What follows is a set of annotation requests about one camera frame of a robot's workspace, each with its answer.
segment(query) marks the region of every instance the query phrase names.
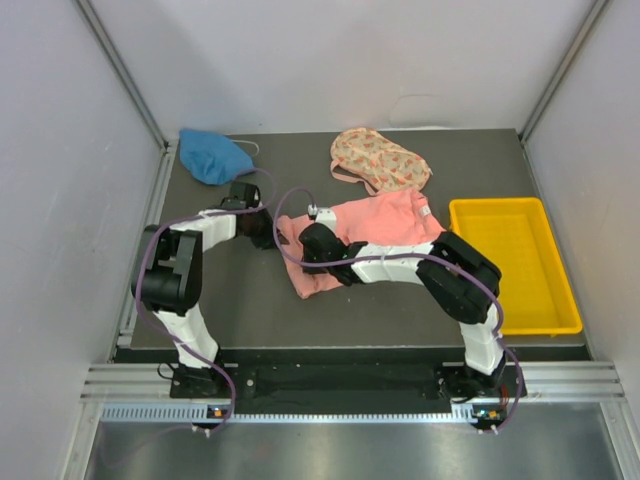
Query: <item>yellow tray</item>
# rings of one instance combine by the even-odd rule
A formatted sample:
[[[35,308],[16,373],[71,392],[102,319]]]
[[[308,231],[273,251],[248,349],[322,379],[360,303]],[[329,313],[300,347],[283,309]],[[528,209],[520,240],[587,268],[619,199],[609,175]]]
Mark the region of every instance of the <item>yellow tray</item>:
[[[451,229],[502,271],[505,335],[582,331],[582,320],[542,202],[537,198],[453,200]]]

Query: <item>purple cable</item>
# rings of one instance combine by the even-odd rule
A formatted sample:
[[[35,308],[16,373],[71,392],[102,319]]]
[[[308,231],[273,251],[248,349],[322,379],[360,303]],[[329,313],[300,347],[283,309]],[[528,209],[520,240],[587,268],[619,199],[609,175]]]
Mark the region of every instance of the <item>purple cable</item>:
[[[216,217],[216,216],[219,216],[219,215],[229,215],[229,214],[241,215],[243,213],[259,212],[260,210],[264,210],[265,208],[267,208],[273,202],[273,200],[275,199],[275,196],[276,196],[276,180],[275,180],[275,178],[273,177],[273,175],[271,173],[269,173],[266,170],[263,170],[262,168],[251,168],[251,169],[248,169],[248,170],[243,170],[240,173],[238,173],[234,177],[234,180],[236,178],[238,178],[239,176],[241,176],[241,175],[246,175],[248,173],[253,173],[253,172],[262,173],[262,174],[266,175],[269,178],[269,180],[271,181],[273,193],[271,195],[271,198],[269,198],[269,200],[267,202],[265,202],[263,205],[260,205],[257,208],[247,208],[247,209],[244,209],[244,210],[219,210],[219,211],[216,211],[216,212],[206,213],[204,215],[207,216],[207,217]],[[142,305],[142,300],[141,300],[142,282],[144,280],[144,275],[145,275],[145,266],[149,263],[149,260],[151,258],[151,252],[153,251],[153,248],[158,244],[158,240],[160,239],[160,236],[169,227],[171,227],[172,225],[175,225],[177,223],[182,223],[182,222],[189,222],[189,221],[192,221],[192,220],[198,220],[198,219],[201,219],[201,218],[202,218],[202,215],[198,214],[198,215],[193,215],[191,217],[181,218],[181,219],[178,219],[178,220],[172,220],[170,222],[165,223],[164,225],[161,225],[158,228],[158,230],[156,230],[154,232],[153,236],[149,240],[149,245],[147,246],[147,249],[144,252],[144,256],[142,257],[142,262],[140,263],[140,272],[138,274],[138,279],[137,279],[137,282],[136,282],[136,291],[135,291],[134,299],[135,299],[135,306],[136,306],[136,311],[138,313],[138,317],[141,318],[142,321],[145,324],[147,324],[153,330],[161,333],[162,335],[165,335],[165,336],[169,337],[171,340],[174,341],[174,343],[180,344],[181,347],[189,355],[197,358],[198,360],[200,360],[205,365],[208,365],[209,367],[213,368],[218,374],[220,374],[224,378],[224,380],[229,385],[229,389],[231,390],[231,401],[229,403],[229,409],[227,410],[227,412],[222,417],[220,423],[216,427],[211,429],[210,435],[212,435],[214,433],[217,433],[224,425],[226,425],[227,421],[229,420],[229,418],[231,418],[231,415],[233,414],[233,409],[234,409],[234,406],[235,406],[235,403],[236,403],[236,396],[237,396],[236,386],[233,383],[233,380],[231,379],[229,374],[227,372],[225,372],[222,368],[220,368],[218,365],[216,365],[215,363],[211,362],[207,358],[203,357],[199,353],[195,352],[193,349],[191,349],[191,347],[186,345],[181,339],[179,339],[178,337],[176,337],[174,335],[171,335],[164,327],[159,327],[159,326],[155,325],[155,323],[149,319],[149,317],[147,315],[147,311],[145,310],[144,306]],[[191,428],[191,427],[187,427],[185,425],[180,425],[180,426],[173,426],[173,427],[167,428],[165,430],[162,430],[161,432],[153,435],[148,440],[145,440],[145,441],[141,442],[140,444],[138,444],[136,447],[134,447],[134,449],[130,453],[125,455],[125,457],[123,459],[120,459],[120,460],[118,460],[116,462],[105,461],[106,456],[105,456],[105,453],[104,453],[104,448],[101,447],[100,452],[101,452],[102,461],[104,462],[104,464],[108,468],[118,468],[118,467],[124,465],[124,463],[126,463],[139,450],[141,450],[143,447],[145,447],[149,443],[155,441],[156,439],[158,439],[159,437],[163,436],[166,433],[172,432],[174,430],[180,430],[181,428]]]
[[[285,257],[287,260],[290,260],[291,262],[300,265],[301,267],[320,267],[320,268],[326,268],[326,267],[337,267],[340,265],[351,265],[353,263],[356,262],[367,262],[367,261],[371,261],[371,260],[380,260],[383,257],[380,256],[376,256],[376,255],[368,255],[365,257],[359,257],[359,258],[349,258],[349,259],[345,259],[345,260],[336,260],[334,262],[318,262],[318,263],[312,263],[312,262],[303,262],[295,257],[293,257],[292,255],[290,255],[289,253],[287,253],[284,250],[284,247],[282,246],[282,243],[280,242],[280,239],[278,238],[278,228],[277,228],[277,223],[278,223],[278,218],[280,218],[280,210],[282,209],[282,206],[284,205],[285,201],[294,193],[296,192],[305,192],[309,198],[311,199],[311,205],[316,206],[316,202],[315,199],[313,197],[313,194],[304,187],[296,187],[296,188],[292,188],[291,190],[289,190],[287,193],[285,193],[282,198],[280,199],[280,202],[278,202],[278,206],[276,207],[276,212],[273,216],[274,218],[274,222],[273,222],[273,238],[276,242],[276,245],[278,247],[278,249],[280,250],[280,252],[282,253],[282,256]],[[427,255],[424,253],[400,253],[400,254],[395,254],[395,255],[386,255],[384,257],[385,260],[396,260],[396,259],[401,259],[401,258],[421,258],[424,260],[428,260],[430,262],[433,263],[437,263],[439,265],[442,265],[443,267],[455,272],[456,274],[460,275],[461,277],[463,277],[464,279],[468,280],[470,283],[472,283],[475,287],[477,287],[478,289],[480,289],[482,291],[482,293],[484,293],[489,300],[491,300],[491,303],[493,303],[496,306],[496,310],[498,312],[498,323],[496,324],[496,328],[493,329],[493,334],[495,335],[498,344],[500,345],[500,347],[502,348],[502,350],[504,350],[505,354],[511,358],[511,360],[513,361],[515,367],[516,367],[516,373],[518,375],[518,386],[516,388],[516,396],[513,399],[513,405],[511,406],[511,409],[509,410],[509,413],[507,414],[507,417],[504,419],[504,421],[495,428],[495,430],[487,430],[487,431],[493,431],[496,434],[499,433],[500,431],[502,431],[502,429],[511,421],[511,418],[513,417],[513,414],[515,413],[516,409],[518,408],[518,403],[520,402],[520,398],[522,397],[522,388],[524,385],[524,375],[522,373],[522,367],[520,366],[520,362],[518,362],[517,357],[515,356],[515,354],[509,349],[507,348],[507,346],[505,345],[504,341],[502,340],[502,334],[500,333],[500,329],[502,328],[502,324],[504,323],[504,310],[502,309],[502,305],[500,305],[500,302],[498,301],[498,299],[496,298],[496,296],[493,294],[493,292],[491,290],[489,290],[482,282],[480,282],[478,279],[476,279],[475,277],[473,277],[470,273],[466,272],[465,270],[461,269],[459,266],[451,263],[451,262],[447,262],[446,260],[443,260],[442,258],[433,256],[433,255]]]

